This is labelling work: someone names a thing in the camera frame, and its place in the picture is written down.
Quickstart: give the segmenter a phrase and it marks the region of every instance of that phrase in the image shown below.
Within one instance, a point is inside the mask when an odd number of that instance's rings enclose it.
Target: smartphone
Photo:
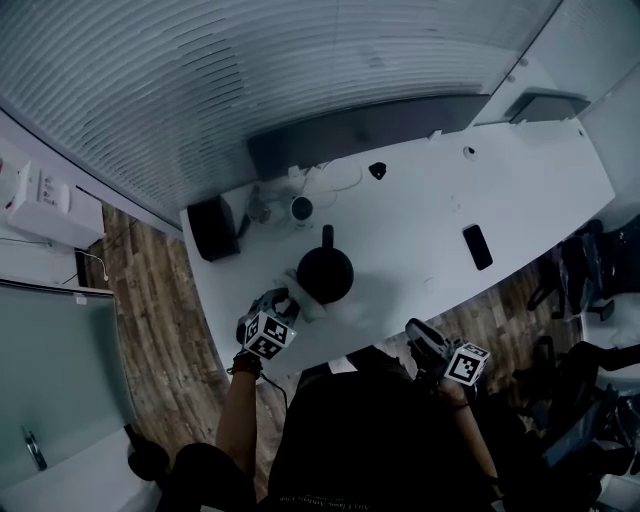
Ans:
[[[484,240],[484,235],[480,226],[474,224],[462,231],[464,239],[467,241],[471,256],[476,264],[478,270],[484,270],[493,263],[493,258],[487,247],[487,242]]]

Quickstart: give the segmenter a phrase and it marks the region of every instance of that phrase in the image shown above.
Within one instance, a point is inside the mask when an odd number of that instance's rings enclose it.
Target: wristband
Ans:
[[[241,350],[233,358],[233,366],[229,373],[234,375],[236,372],[249,372],[253,374],[257,380],[260,378],[260,373],[262,372],[262,362],[258,356],[246,350]]]

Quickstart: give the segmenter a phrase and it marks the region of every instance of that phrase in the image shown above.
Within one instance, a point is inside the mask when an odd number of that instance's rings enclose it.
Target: frosted glass panel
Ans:
[[[113,297],[85,299],[0,284],[0,489],[38,472],[23,429],[51,467],[133,420]]]
[[[640,214],[640,65],[582,119],[616,197],[598,214],[617,229]]]
[[[0,10],[3,108],[178,223],[254,178],[245,139],[329,110],[491,93],[559,0],[50,0]]]
[[[531,49],[560,91],[595,102],[640,62],[634,0],[565,0]]]

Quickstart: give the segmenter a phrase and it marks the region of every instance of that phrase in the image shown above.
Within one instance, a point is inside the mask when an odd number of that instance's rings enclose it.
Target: wooden floor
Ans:
[[[137,413],[135,429],[167,449],[172,460],[184,445],[213,443],[228,380],[206,322],[182,242],[104,208],[106,237],[87,258],[89,286],[115,294],[118,331],[125,370]],[[485,370],[491,391],[505,391],[513,404],[526,397],[511,377],[531,363],[532,343],[541,335],[568,350],[580,337],[577,321],[551,320],[554,296],[535,312],[526,303],[537,284],[535,263],[477,295],[431,323],[448,336],[462,337],[491,352]],[[377,345],[397,356],[415,374],[404,335]],[[299,375],[278,379],[289,400]],[[256,490],[264,496],[271,463],[284,424],[282,395],[269,384],[258,387],[258,453]]]

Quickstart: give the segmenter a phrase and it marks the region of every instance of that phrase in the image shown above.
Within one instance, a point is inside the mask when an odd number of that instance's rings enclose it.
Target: cable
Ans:
[[[260,377],[262,377],[269,384],[271,384],[275,388],[278,388],[282,392],[282,395],[284,396],[284,407],[285,407],[285,409],[287,411],[289,411],[289,399],[287,398],[287,392],[284,389],[282,389],[280,386],[278,386],[275,382],[273,382],[272,380],[268,379],[267,376],[264,373],[260,372]]]
[[[344,158],[336,158],[335,160],[331,160],[329,163],[327,163],[324,167],[318,167],[315,166],[316,169],[320,169],[321,172],[324,172],[327,170],[327,168],[332,165],[335,162],[338,162],[340,160],[344,160]],[[364,171],[362,170],[362,167],[360,166],[360,164],[358,162],[356,162],[356,165],[358,166],[358,170],[360,171],[360,176],[358,177],[358,180],[351,184],[348,185],[346,187],[342,187],[342,188],[333,188],[330,190],[321,190],[319,192],[311,192],[311,193],[307,193],[306,189],[307,189],[307,183],[308,183],[308,176],[305,177],[305,181],[304,184],[302,185],[302,196],[304,197],[312,197],[312,196],[317,196],[317,195],[321,195],[321,194],[335,194],[335,197],[333,199],[333,201],[331,201],[329,204],[327,205],[323,205],[323,206],[316,206],[314,205],[314,208],[317,208],[318,210],[321,210],[323,208],[329,208],[330,206],[333,206],[335,204],[335,202],[338,200],[338,192],[344,192],[345,190],[349,190],[351,188],[357,187],[358,185],[360,185],[360,182],[364,179]]]
[[[0,240],[4,240],[6,242],[18,242],[18,243],[21,243],[21,244],[51,245],[51,242],[31,242],[29,240],[18,240],[17,238],[0,238]]]
[[[130,231],[130,230],[131,230],[131,228],[132,228],[133,226],[135,226],[137,222],[138,222],[138,219],[135,219],[131,224],[129,224],[126,228],[124,228],[124,229],[120,232],[120,234],[119,234],[117,237],[115,237],[115,238],[111,241],[111,243],[110,243],[109,245],[107,245],[107,247],[105,247],[104,251],[102,251],[102,252],[103,252],[103,256],[105,256],[105,254],[107,254],[107,251],[111,248],[111,246],[113,246],[113,244],[115,244],[118,240],[120,240],[120,237],[121,237],[122,235],[124,235],[125,233],[127,233],[128,231]],[[66,280],[64,283],[62,283],[60,286],[64,286],[64,285],[65,285],[65,284],[67,284],[69,281],[71,281],[74,277],[77,277],[77,276],[78,276],[78,272],[76,272],[75,274],[73,274],[69,279],[67,279],[67,280]]]
[[[80,249],[76,249],[76,252],[79,252],[80,254],[84,254],[85,256],[89,256],[90,258],[95,258],[97,259],[101,264],[102,264],[102,272],[104,273],[104,280],[108,281],[109,280],[109,276],[107,275],[107,267],[105,267],[104,265],[104,261],[102,261],[100,258],[98,258],[97,256],[94,256],[93,254],[89,254],[88,252],[84,252],[81,251]]]

